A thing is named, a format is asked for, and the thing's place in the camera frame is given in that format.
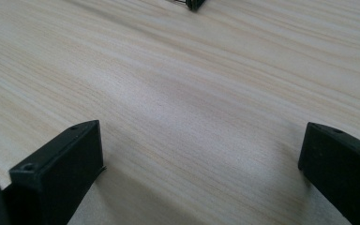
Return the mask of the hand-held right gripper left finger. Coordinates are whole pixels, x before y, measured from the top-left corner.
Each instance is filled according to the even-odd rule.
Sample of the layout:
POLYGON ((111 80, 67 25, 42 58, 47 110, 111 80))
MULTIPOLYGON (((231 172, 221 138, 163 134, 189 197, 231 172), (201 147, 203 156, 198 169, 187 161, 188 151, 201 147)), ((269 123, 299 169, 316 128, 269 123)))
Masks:
POLYGON ((104 170, 99 121, 70 127, 9 170, 14 225, 67 225, 104 170))

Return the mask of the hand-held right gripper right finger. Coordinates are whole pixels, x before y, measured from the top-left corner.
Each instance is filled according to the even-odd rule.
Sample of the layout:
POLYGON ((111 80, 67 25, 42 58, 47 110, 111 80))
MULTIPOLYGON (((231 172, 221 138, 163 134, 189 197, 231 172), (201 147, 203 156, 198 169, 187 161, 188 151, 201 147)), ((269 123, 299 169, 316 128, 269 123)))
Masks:
POLYGON ((352 225, 360 225, 360 140, 309 122, 298 169, 352 225))

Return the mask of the small black object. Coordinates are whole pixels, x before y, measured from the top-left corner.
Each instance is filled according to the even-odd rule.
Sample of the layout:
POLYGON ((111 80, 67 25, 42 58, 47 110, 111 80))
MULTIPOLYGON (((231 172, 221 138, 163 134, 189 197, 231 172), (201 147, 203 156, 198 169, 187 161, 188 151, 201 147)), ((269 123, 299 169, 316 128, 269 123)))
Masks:
POLYGON ((170 0, 174 3, 185 5, 190 11, 196 12, 204 4, 205 0, 170 0))

